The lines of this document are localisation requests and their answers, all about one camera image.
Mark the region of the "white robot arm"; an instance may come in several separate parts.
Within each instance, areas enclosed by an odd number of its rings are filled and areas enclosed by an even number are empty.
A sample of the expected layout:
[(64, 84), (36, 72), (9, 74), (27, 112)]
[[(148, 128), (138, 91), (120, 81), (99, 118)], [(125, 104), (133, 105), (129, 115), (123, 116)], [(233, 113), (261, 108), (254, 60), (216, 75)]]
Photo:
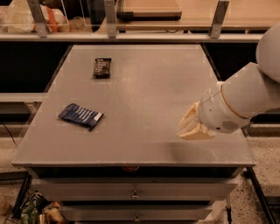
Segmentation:
[(233, 133), (268, 110), (280, 107), (280, 24), (269, 28), (250, 62), (211, 86), (185, 113), (178, 137), (205, 140)]

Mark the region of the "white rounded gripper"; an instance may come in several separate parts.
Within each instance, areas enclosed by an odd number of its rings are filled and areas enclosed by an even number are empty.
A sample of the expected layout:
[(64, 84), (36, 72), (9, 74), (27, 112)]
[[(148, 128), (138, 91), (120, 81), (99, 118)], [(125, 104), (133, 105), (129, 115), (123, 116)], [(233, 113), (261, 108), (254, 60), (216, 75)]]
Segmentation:
[(223, 81), (218, 81), (202, 95), (199, 103), (191, 105), (178, 123), (178, 137), (207, 140), (218, 132), (233, 133), (249, 124), (248, 118), (240, 116), (227, 103), (222, 92), (223, 85)]

